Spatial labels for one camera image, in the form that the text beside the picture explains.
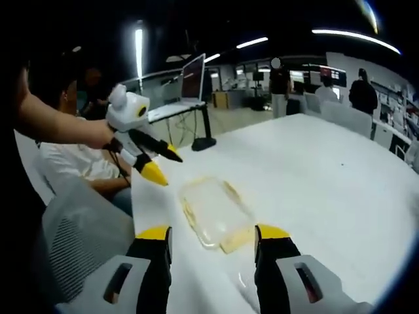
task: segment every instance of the table surface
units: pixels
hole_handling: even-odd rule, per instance
[[[396,135],[398,138],[402,139],[405,143],[408,145],[412,144],[412,140],[409,139],[406,135],[402,134],[400,131],[397,131],[395,128],[393,128],[391,125],[384,123],[383,121],[373,120],[375,124],[380,124],[383,128],[386,128],[390,132],[392,132],[394,135]]]
[[[196,102],[196,103],[186,102],[186,101],[170,103],[170,104],[161,106],[159,108],[150,110],[148,113],[148,119],[150,123],[153,123],[157,120],[162,120],[164,118],[191,110],[194,107],[200,107],[203,105],[205,105],[205,101]]]
[[[417,234],[419,176],[354,132],[296,114],[225,133],[182,164],[157,157],[169,186],[132,177],[136,232],[173,227],[168,313],[254,313],[253,245],[230,255],[205,250],[178,192],[210,175],[230,182],[257,222],[288,231],[342,280],[355,301],[376,304],[408,258]]]

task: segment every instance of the laptop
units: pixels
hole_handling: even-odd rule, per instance
[[[205,54],[201,54],[182,68],[180,101],[169,103],[149,111],[150,122],[172,116],[192,107],[205,104],[202,101],[202,83],[204,82]]]

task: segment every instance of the black shirt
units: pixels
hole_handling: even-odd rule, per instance
[[[270,69],[270,91],[273,94],[285,95],[288,91],[288,82],[291,80],[289,71],[284,67],[279,69]]]
[[[364,80],[356,80],[352,83],[349,100],[353,108],[367,114],[373,114],[378,105],[375,89]]]

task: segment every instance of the laptop screen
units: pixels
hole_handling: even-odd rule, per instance
[[[202,71],[205,55],[201,55],[183,69],[182,98],[201,100]]]

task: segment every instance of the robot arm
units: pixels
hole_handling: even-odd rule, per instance
[[[182,162],[182,159],[171,144],[158,141],[150,135],[147,119],[150,99],[126,92],[126,87],[118,84],[109,96],[109,101],[106,120],[115,134],[107,148],[118,152],[145,179],[162,186],[168,185],[165,176],[146,150],[177,162]]]

